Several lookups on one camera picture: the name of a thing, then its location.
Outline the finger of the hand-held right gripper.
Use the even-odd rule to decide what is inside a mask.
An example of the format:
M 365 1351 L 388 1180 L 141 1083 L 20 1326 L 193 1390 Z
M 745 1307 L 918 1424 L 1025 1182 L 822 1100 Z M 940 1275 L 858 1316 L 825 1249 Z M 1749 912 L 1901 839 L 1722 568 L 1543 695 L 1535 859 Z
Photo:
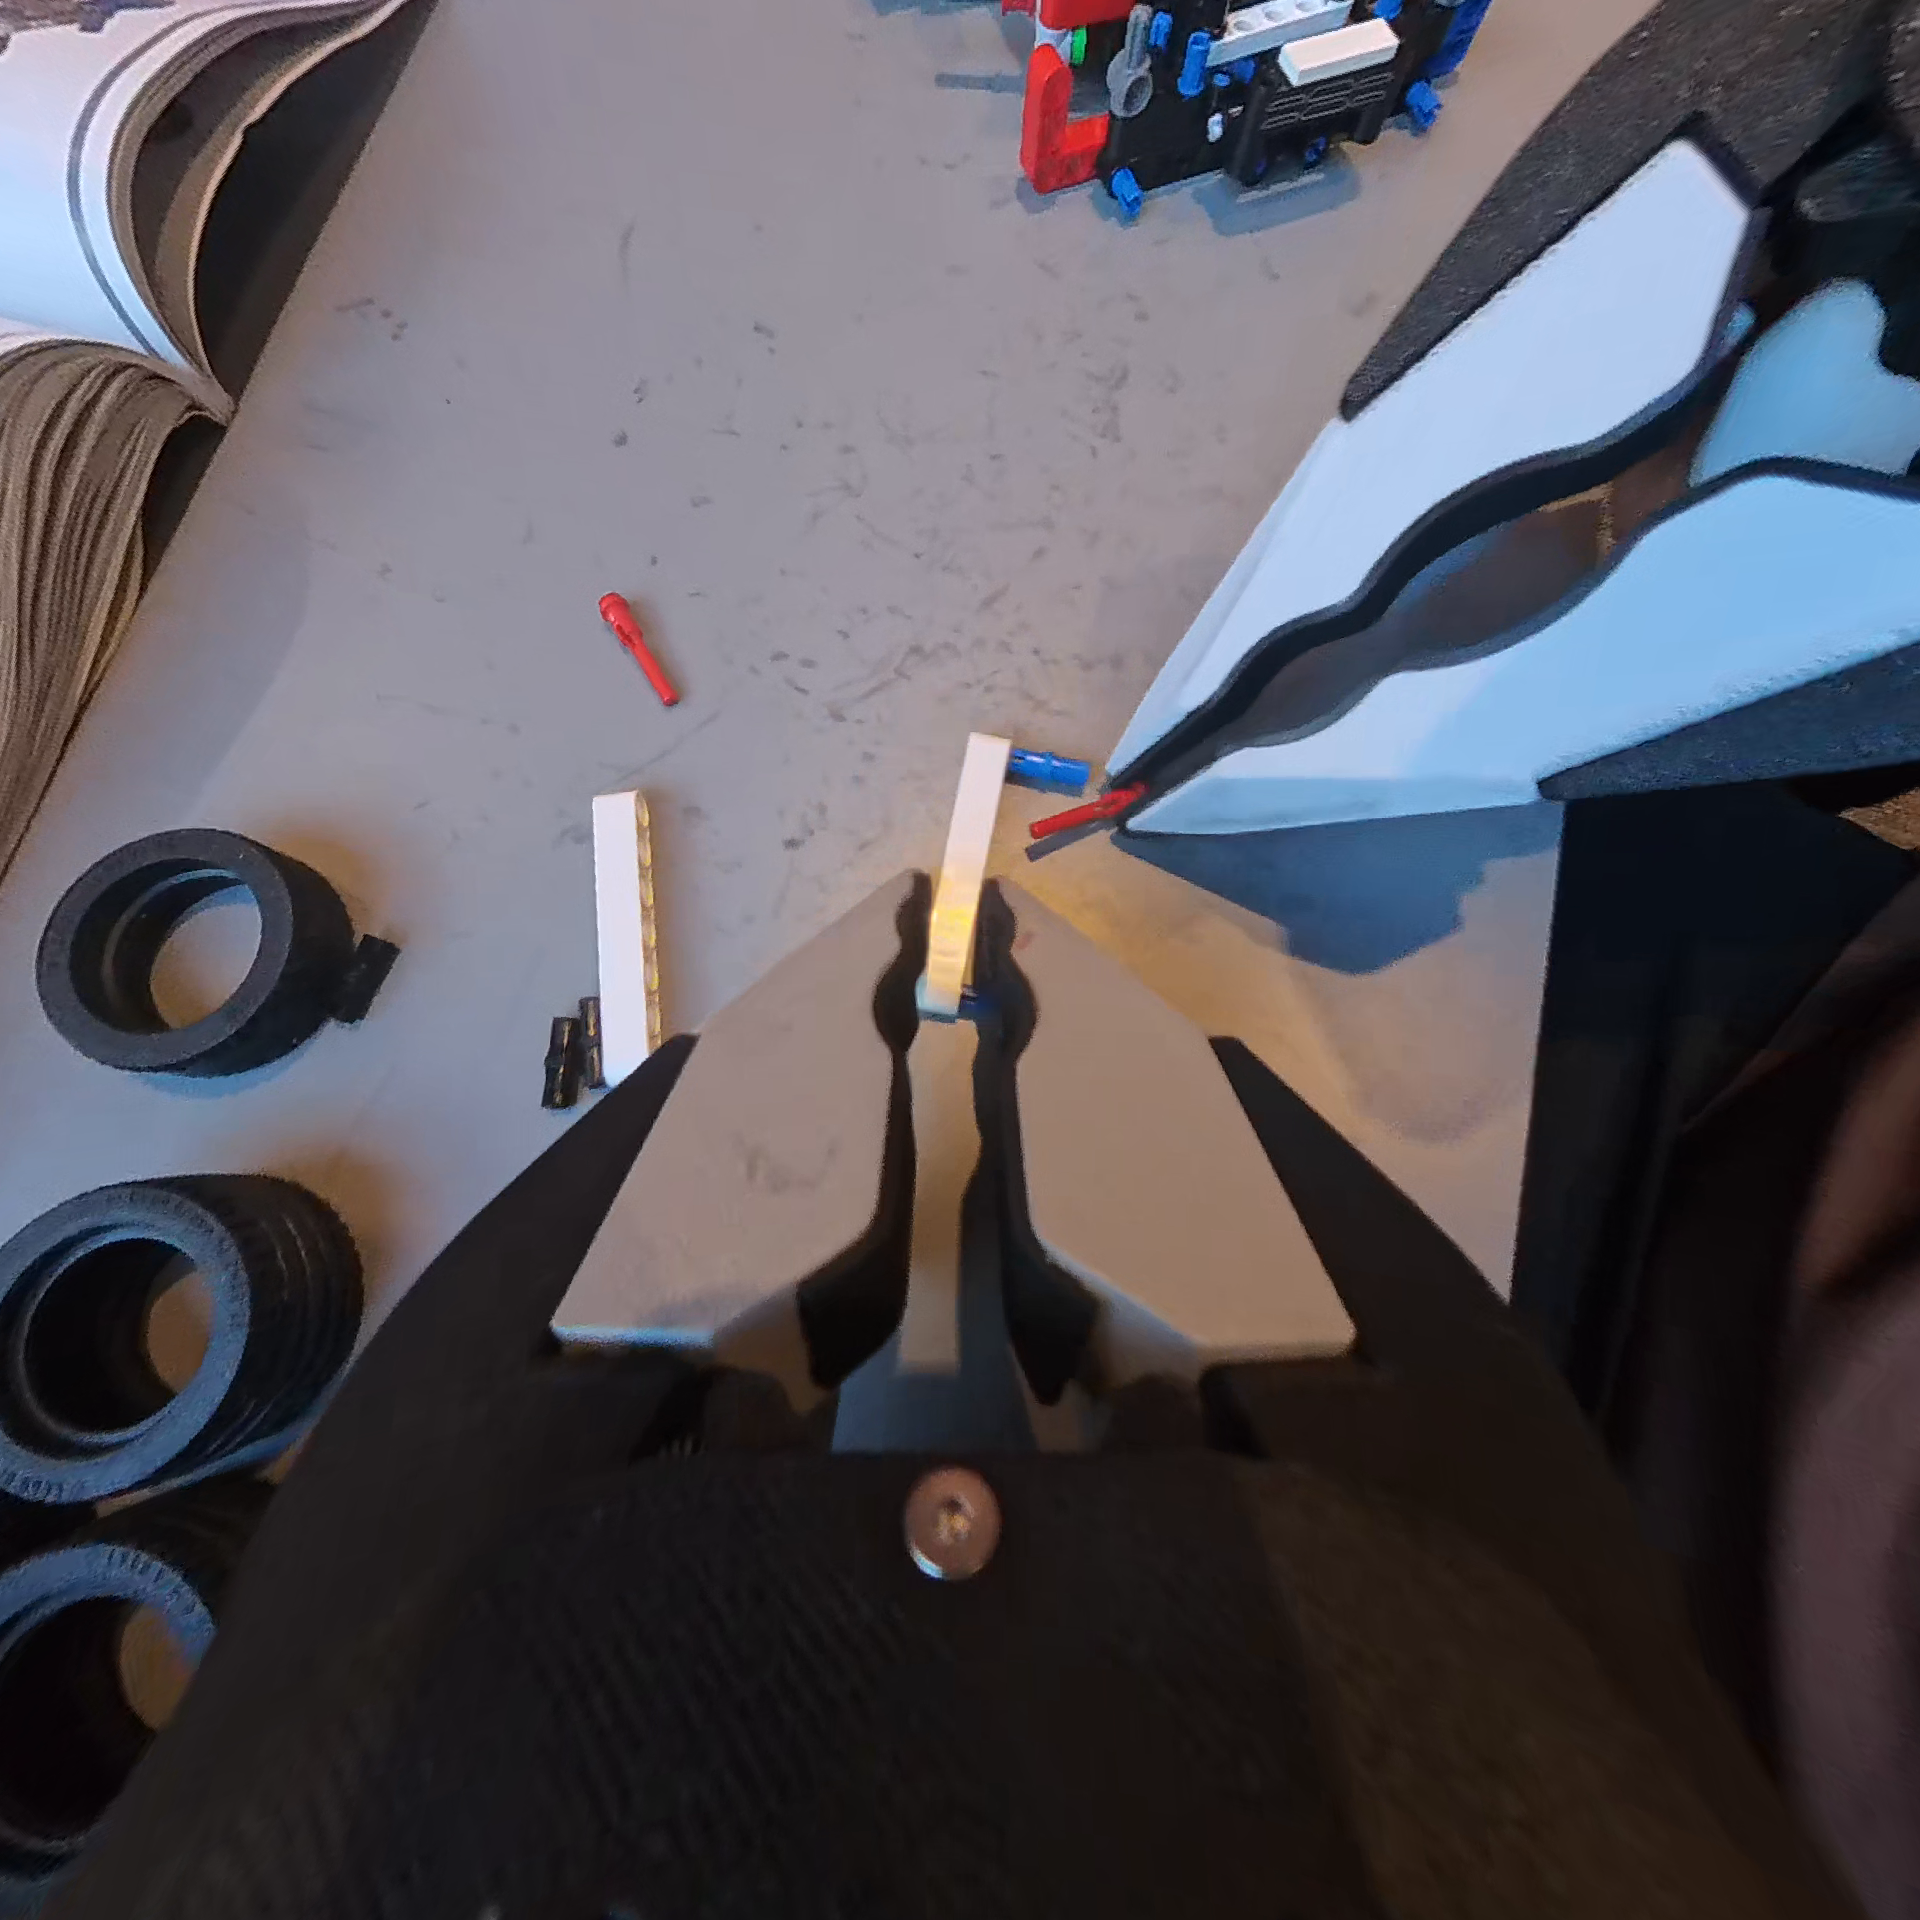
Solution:
M 1702 136 L 1655 150 L 1356 415 L 1330 419 L 1111 752 L 1138 777 L 1212 729 L 1270 640 L 1367 625 L 1434 556 L 1606 461 L 1719 360 L 1759 207 Z
M 1221 837 L 1529 804 L 1578 764 L 1914 643 L 1914 600 L 1912 478 L 1745 463 L 1650 516 L 1511 643 L 1226 749 L 1126 825 Z

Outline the grey desk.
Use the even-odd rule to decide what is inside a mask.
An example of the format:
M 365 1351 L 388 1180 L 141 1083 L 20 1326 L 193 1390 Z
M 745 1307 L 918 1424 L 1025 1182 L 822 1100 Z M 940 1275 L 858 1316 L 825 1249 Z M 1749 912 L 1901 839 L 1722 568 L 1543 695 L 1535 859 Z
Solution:
M 5 886 L 5 1235 L 264 1171 L 365 1334 L 605 1095 L 591 798 L 652 804 L 664 1021 L 704 1029 L 944 851 L 972 729 L 1104 761 L 1509 152 L 1634 7 L 1503 5 L 1431 145 L 1124 230 L 1016 182 L 1012 17 L 441 5 L 290 288 Z M 602 624 L 621 591 L 678 688 Z M 32 963 L 169 828 L 305 859 L 400 945 L 369 1017 L 231 1080 L 84 1063 Z

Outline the person's dark trousers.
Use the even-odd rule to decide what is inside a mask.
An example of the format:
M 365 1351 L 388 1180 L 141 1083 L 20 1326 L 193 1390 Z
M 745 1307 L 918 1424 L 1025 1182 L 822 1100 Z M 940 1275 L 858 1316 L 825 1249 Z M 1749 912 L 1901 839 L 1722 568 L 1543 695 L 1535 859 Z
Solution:
M 1512 1303 L 1870 1915 L 1918 1909 L 1914 771 L 1567 807 Z

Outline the toy brick vehicle model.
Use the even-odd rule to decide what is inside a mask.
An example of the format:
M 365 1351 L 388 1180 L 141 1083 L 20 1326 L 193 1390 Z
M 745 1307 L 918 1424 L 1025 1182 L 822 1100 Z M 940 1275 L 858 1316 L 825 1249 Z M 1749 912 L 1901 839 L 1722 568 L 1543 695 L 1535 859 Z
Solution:
M 1486 3 L 999 3 L 1031 27 L 1020 166 L 1041 196 L 1310 175 L 1400 120 L 1426 133 Z

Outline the open instruction booklet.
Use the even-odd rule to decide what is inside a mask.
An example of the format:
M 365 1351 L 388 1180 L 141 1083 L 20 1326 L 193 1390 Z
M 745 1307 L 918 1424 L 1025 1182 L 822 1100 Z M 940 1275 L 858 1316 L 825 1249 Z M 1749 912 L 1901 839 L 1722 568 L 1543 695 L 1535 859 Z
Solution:
M 2 5 L 2 868 L 146 579 L 160 456 L 232 419 L 196 271 L 247 135 L 400 3 Z

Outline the white toy beam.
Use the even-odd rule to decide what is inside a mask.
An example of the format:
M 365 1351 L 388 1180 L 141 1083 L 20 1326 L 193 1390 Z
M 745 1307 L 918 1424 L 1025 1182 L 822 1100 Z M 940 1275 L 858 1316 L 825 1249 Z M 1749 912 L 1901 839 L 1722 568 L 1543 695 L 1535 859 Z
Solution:
M 652 814 L 637 788 L 591 800 L 591 904 L 601 1069 L 615 1087 L 663 1043 Z
M 918 980 L 918 1012 L 953 1021 L 968 987 L 980 892 L 997 832 L 1012 742 L 972 732 L 950 807 L 942 868 L 927 912 L 927 952 Z

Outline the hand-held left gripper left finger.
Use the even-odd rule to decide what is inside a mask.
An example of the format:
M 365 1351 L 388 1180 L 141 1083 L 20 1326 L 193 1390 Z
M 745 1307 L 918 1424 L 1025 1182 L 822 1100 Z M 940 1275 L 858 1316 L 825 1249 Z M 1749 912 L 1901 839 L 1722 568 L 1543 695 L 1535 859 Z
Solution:
M 837 1388 L 898 1329 L 916 1140 L 920 878 L 904 871 L 717 1012 L 553 1311 L 636 1345 Z

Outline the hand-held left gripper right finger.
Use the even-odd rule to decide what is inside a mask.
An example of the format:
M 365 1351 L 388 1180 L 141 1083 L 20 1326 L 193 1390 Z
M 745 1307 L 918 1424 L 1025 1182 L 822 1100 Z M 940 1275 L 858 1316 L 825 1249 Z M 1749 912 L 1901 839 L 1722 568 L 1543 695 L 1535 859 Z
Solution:
M 1202 1029 L 1025 889 L 980 897 L 1001 1309 L 1056 1403 L 1343 1359 L 1356 1324 Z

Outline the black toy tyre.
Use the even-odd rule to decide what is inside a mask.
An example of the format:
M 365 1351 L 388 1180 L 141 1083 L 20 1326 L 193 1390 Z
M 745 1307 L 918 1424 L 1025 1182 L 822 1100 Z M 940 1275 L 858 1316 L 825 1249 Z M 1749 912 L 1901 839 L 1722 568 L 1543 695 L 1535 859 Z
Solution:
M 216 893 L 252 897 L 255 952 L 207 1015 L 170 1024 L 153 974 L 174 927 Z M 247 833 L 177 828 L 97 856 L 60 896 L 36 945 L 55 1032 L 95 1065 L 223 1078 L 273 1065 L 329 1019 L 360 940 L 332 881 Z
M 356 1344 L 343 1214 L 269 1175 L 176 1175 L 61 1199 L 5 1240 L 2 1481 L 100 1503 L 264 1460 Z
M 55 1880 L 146 1755 L 156 1731 L 120 1672 L 127 1620 L 158 1616 L 188 1668 L 206 1654 L 223 1573 L 177 1542 L 93 1532 L 2 1579 L 2 1880 Z

